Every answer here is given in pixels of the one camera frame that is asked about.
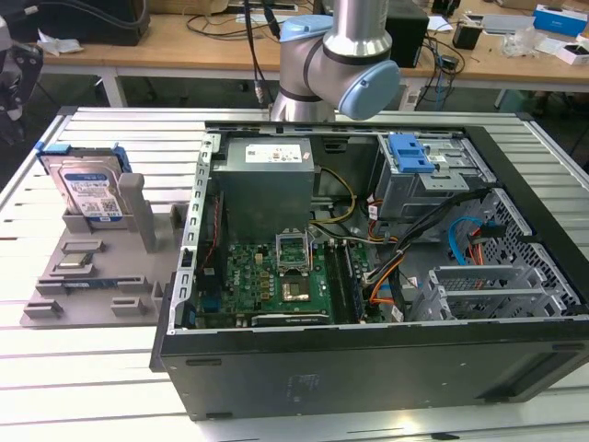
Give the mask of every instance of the blue hard drive label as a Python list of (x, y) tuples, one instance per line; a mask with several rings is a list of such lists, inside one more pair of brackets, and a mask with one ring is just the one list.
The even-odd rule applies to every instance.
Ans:
[(66, 173), (64, 183), (82, 215), (90, 221), (113, 222), (122, 219), (117, 199), (103, 173)]

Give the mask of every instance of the hard drive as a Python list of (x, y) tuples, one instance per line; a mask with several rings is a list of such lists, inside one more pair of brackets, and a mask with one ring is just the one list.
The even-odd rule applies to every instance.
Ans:
[(47, 145), (37, 156), (63, 196), (67, 214), (84, 216), (92, 227), (126, 227), (122, 218), (129, 209), (118, 182), (131, 168), (122, 147)]

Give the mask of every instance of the white table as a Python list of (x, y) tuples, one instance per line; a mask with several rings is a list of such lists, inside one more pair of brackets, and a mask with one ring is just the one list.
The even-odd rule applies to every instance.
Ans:
[[(227, 110), (82, 109), (59, 117), (43, 141), (105, 145), (124, 141), (145, 175), (155, 212), (186, 201), (205, 119)], [(256, 110), (234, 111), (250, 119)], [(395, 122), (483, 124), (534, 190), (579, 237), (589, 226), (587, 177), (533, 123), (510, 114), (389, 113)], [(568, 194), (563, 201), (561, 196)], [(447, 432), (478, 441), (589, 439), (589, 366), (522, 404), (386, 413), (299, 416), (195, 424), (166, 374), (147, 368), (155, 327), (24, 330), (24, 303), (57, 243), (64, 203), (31, 154), (0, 194), (0, 440), (326, 441), (431, 440)]]

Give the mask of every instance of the gray power supply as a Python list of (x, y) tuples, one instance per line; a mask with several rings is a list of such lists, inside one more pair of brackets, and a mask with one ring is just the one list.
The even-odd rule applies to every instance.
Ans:
[(308, 138), (234, 138), (226, 158), (213, 176), (226, 195), (232, 240), (272, 242), (285, 229), (305, 231), (315, 175)]

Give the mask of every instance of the white box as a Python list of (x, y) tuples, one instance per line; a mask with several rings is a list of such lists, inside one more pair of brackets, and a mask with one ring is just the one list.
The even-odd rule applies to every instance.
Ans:
[(564, 45), (556, 52), (556, 56), (568, 64), (589, 64), (589, 50), (581, 43)]

